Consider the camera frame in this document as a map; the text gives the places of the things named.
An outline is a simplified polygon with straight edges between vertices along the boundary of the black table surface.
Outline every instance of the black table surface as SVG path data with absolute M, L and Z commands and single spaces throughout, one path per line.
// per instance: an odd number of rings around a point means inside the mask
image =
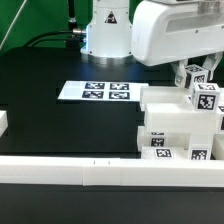
M 221 86 L 223 68 L 216 71 Z M 171 86 L 170 65 L 103 66 L 64 49 L 16 48 L 0 58 L 0 155 L 137 158 L 138 103 L 59 102 L 66 80 Z M 0 184 L 0 223 L 223 224 L 224 189 Z
M 58 101 L 66 80 L 172 85 L 170 65 L 102 66 L 64 49 L 17 48 L 0 60 L 0 109 L 9 128 L 0 153 L 136 157 L 136 102 Z

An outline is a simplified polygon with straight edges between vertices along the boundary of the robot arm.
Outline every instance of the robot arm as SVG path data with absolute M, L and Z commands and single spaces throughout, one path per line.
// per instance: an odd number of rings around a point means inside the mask
M 209 70 L 208 80 L 213 78 L 224 51 L 223 39 L 224 3 L 145 0 L 134 17 L 132 53 L 147 66 L 172 63 L 175 83 L 183 87 L 184 66 L 192 57 L 209 55 L 203 67 Z

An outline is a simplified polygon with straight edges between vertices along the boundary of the white block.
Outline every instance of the white block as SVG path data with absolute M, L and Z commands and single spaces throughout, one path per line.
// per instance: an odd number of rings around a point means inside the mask
M 194 109 L 202 112 L 215 112 L 220 93 L 216 83 L 194 83 L 191 98 Z
M 216 160 L 224 160 L 224 135 L 215 135 L 212 154 Z
M 83 159 L 0 156 L 0 183 L 82 185 Z
M 6 111 L 0 111 L 0 137 L 8 127 Z
M 141 159 L 172 160 L 187 159 L 187 150 L 181 147 L 143 147 Z
M 223 187 L 223 161 L 122 160 L 122 186 Z
M 140 93 L 141 110 L 145 111 L 147 103 L 181 103 L 185 94 L 189 95 L 189 90 L 178 87 L 142 87 Z
M 90 159 L 83 165 L 83 185 L 120 185 L 120 159 Z
M 205 83 L 208 80 L 208 70 L 198 65 L 185 66 L 187 73 L 187 88 L 193 88 L 194 82 Z
M 214 135 L 191 134 L 189 148 L 206 145 L 212 148 Z
M 138 151 L 142 151 L 142 147 L 152 146 L 152 138 L 163 138 L 165 147 L 184 147 L 188 149 L 190 134 L 186 133 L 164 133 L 164 135 L 152 135 L 153 132 L 147 132 L 144 126 L 138 127 Z
M 147 104 L 145 127 L 148 132 L 213 134 L 215 113 L 201 113 L 187 104 Z

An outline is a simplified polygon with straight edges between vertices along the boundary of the green background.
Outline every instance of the green background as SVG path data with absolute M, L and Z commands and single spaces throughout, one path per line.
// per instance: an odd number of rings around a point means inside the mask
M 130 20 L 141 0 L 130 0 Z M 0 42 L 13 21 L 23 0 L 0 0 Z M 92 0 L 75 0 L 76 19 L 85 28 L 92 18 Z M 28 0 L 0 55 L 25 44 L 39 34 L 68 30 L 67 0 Z M 38 46 L 63 47 L 63 43 L 44 43 Z

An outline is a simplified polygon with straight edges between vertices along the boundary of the black cable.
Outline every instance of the black cable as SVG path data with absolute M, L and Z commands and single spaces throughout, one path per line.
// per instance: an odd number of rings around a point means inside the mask
M 68 0 L 68 27 L 69 30 L 73 30 L 78 27 L 76 18 L 75 18 L 75 0 Z
M 66 40 L 67 39 L 42 39 L 42 40 L 39 40 L 39 41 L 33 43 L 31 45 L 31 47 L 35 47 L 37 44 L 42 43 L 42 42 L 46 42 L 46 41 L 66 41 Z
M 44 33 L 44 34 L 41 34 L 39 36 L 36 36 L 36 37 L 32 38 L 27 43 L 25 43 L 23 45 L 23 47 L 29 47 L 30 44 L 32 44 L 36 40 L 39 40 L 39 39 L 41 39 L 43 37 L 49 37 L 49 36 L 55 36 L 55 35 L 62 35 L 62 34 L 73 34 L 73 32 L 72 31 L 56 31 L 56 32 Z

